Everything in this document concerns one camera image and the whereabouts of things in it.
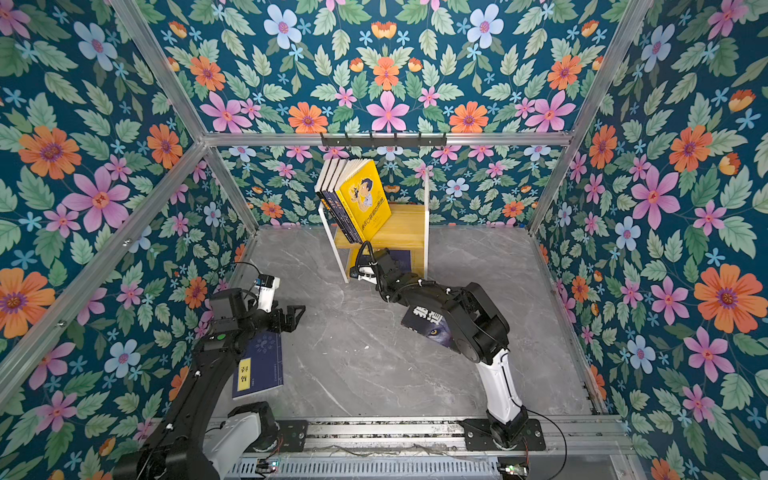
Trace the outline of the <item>navy book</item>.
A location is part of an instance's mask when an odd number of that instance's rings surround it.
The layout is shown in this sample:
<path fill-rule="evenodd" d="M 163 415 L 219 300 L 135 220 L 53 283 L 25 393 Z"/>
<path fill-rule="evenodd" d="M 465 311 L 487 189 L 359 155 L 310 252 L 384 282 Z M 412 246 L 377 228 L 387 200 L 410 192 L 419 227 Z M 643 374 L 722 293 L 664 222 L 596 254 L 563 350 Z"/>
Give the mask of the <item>navy book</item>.
<path fill-rule="evenodd" d="M 281 336 L 263 332 L 248 344 L 233 375 L 232 398 L 238 399 L 284 384 Z"/>
<path fill-rule="evenodd" d="M 382 260 L 387 257 L 393 269 L 400 272 L 410 272 L 412 270 L 412 255 L 408 250 L 379 249 L 371 252 L 368 248 L 360 249 L 352 257 L 352 263 L 349 270 L 351 278 L 370 278 L 372 279 L 378 268 L 382 266 Z"/>

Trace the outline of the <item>dark wolf cover book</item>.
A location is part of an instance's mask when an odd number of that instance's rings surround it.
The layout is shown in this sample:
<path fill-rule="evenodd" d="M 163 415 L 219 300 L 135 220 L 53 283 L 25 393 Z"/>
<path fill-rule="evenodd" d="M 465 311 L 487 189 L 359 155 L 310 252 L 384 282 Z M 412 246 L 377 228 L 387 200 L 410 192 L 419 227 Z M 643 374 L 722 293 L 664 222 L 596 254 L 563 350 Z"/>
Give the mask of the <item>dark wolf cover book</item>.
<path fill-rule="evenodd" d="M 401 325 L 443 347 L 457 351 L 447 321 L 440 313 L 422 306 L 409 307 Z"/>

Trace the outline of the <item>purple old man book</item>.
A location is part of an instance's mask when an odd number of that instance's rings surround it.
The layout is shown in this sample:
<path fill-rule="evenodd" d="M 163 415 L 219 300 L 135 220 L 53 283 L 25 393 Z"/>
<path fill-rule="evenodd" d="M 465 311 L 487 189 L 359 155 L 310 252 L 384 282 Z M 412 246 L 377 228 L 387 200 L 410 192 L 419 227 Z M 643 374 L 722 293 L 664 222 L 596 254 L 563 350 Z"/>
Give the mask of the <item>purple old man book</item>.
<path fill-rule="evenodd" d="M 346 240 L 351 244 L 357 244 L 361 242 L 361 238 L 353 226 L 345 207 L 342 205 L 339 195 L 336 193 L 336 184 L 341 179 L 346 163 L 345 159 L 332 159 L 327 162 L 327 165 L 324 167 L 325 173 L 322 177 L 319 192 Z"/>
<path fill-rule="evenodd" d="M 354 216 L 342 193 L 342 185 L 347 177 L 346 170 L 353 166 L 353 160 L 340 159 L 338 161 L 331 178 L 330 186 L 328 187 L 328 192 L 331 194 L 331 198 L 335 201 L 338 219 L 344 222 L 345 228 L 348 231 L 348 241 L 351 244 L 361 244 L 363 242 L 363 237 L 359 228 L 356 226 Z"/>

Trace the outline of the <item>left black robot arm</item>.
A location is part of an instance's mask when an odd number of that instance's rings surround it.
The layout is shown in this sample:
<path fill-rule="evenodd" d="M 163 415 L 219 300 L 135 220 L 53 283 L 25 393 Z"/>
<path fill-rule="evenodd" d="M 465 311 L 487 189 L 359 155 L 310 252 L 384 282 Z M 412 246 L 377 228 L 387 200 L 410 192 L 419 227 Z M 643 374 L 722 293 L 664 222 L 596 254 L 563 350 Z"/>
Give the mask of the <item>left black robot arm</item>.
<path fill-rule="evenodd" d="M 141 448 L 123 455 L 115 479 L 223 479 L 242 455 L 278 447 L 280 427 L 266 402 L 237 407 L 209 426 L 219 397 L 238 370 L 250 342 L 262 333 L 294 331 L 304 305 L 281 308 L 241 288 L 210 298 L 209 332 L 194 349 L 190 372 L 171 408 Z"/>

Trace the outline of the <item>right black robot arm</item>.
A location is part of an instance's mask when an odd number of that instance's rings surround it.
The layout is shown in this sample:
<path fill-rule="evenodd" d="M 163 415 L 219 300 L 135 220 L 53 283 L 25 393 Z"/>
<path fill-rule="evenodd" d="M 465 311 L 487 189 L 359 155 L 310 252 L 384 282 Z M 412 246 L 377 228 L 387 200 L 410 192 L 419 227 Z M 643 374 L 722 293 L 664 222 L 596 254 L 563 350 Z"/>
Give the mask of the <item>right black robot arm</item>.
<path fill-rule="evenodd" d="M 490 436 L 500 448 L 511 448 L 525 428 L 528 410 L 509 365 L 509 324 L 485 290 L 475 282 L 449 287 L 404 272 L 387 248 L 376 251 L 368 241 L 361 244 L 350 275 L 375 284 L 388 303 L 422 307 L 445 319 L 459 352 L 477 367 Z"/>

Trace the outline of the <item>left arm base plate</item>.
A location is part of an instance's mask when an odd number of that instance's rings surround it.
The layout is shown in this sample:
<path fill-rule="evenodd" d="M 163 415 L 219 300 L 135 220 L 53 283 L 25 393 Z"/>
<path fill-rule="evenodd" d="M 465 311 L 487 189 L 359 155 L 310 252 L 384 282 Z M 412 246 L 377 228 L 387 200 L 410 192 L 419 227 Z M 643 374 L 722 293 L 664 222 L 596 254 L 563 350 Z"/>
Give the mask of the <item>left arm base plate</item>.
<path fill-rule="evenodd" d="M 248 452 L 277 454 L 302 452 L 307 440 L 309 422 L 306 420 L 278 420 L 268 424 Z"/>

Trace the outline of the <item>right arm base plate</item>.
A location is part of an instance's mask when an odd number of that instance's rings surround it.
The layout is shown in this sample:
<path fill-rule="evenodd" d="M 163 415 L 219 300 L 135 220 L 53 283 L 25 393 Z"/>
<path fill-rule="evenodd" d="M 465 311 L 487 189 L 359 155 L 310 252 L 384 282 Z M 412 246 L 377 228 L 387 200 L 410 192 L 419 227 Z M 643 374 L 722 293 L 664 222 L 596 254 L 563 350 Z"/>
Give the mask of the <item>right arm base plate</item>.
<path fill-rule="evenodd" d="M 541 424 L 535 419 L 528 419 L 515 436 L 487 418 L 465 419 L 459 425 L 463 428 L 465 448 L 468 451 L 538 452 L 546 449 Z"/>

